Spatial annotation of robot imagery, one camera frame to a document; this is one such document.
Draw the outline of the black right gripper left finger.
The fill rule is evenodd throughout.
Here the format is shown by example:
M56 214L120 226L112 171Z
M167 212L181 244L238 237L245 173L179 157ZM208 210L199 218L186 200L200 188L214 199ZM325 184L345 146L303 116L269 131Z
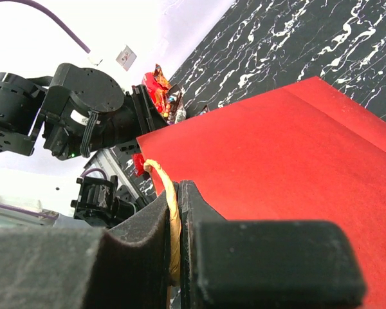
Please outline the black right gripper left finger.
M165 308L164 194L116 227L0 228L0 308Z

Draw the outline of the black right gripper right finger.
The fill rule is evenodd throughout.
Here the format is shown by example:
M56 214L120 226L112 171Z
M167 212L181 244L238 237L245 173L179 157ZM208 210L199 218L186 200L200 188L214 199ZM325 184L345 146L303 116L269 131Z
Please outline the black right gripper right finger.
M322 220L228 220L196 184L178 185L182 308L358 308L353 246Z

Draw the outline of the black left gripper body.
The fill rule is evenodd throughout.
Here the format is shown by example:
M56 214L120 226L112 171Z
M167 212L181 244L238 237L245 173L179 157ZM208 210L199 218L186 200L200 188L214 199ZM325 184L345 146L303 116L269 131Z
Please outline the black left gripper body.
M132 93L125 94L124 103L112 118L113 146L136 142L139 136L168 126L154 105L147 87L132 87Z

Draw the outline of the red candy bag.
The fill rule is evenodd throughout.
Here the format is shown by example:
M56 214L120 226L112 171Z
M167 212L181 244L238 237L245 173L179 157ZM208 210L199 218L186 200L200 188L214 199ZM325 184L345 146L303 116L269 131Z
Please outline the red candy bag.
M147 88L147 92L164 121L168 121L170 115L170 103L168 101L168 92L171 89L170 82L165 78L162 68L159 64L155 65L154 71L148 72L143 76L142 84ZM160 129L165 125L160 123L159 118L153 115L154 129ZM141 154L132 154L135 166L136 176L141 176L145 171L143 165L145 159Z

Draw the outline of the purple M&M's pack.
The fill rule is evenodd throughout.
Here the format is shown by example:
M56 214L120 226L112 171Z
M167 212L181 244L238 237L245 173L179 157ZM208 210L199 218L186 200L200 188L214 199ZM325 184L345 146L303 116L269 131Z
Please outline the purple M&M's pack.
M198 113L198 115L204 115L210 111L208 105L205 105L203 109Z

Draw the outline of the red brown paper bag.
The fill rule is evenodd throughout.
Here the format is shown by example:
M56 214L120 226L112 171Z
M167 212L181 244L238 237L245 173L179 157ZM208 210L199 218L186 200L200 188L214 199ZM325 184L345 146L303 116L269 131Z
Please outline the red brown paper bag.
M386 123L317 77L141 136L229 220L321 219L348 235L386 308Z

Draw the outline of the brown M&M's pack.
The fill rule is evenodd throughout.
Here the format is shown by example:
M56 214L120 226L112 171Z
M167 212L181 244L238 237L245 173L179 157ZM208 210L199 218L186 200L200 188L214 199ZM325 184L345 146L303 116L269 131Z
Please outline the brown M&M's pack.
M167 123L169 125L180 123L186 119L187 111L183 101L183 92L177 84L168 90L167 103L170 105L167 116Z

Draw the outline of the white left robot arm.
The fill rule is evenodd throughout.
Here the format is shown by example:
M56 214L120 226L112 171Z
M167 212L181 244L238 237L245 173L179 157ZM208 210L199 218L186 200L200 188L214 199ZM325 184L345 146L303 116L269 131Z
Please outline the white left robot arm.
M63 63L36 79L0 73L0 153L31 156L42 136L59 160L112 147L134 154L139 136L167 125L144 85L123 91L94 68Z

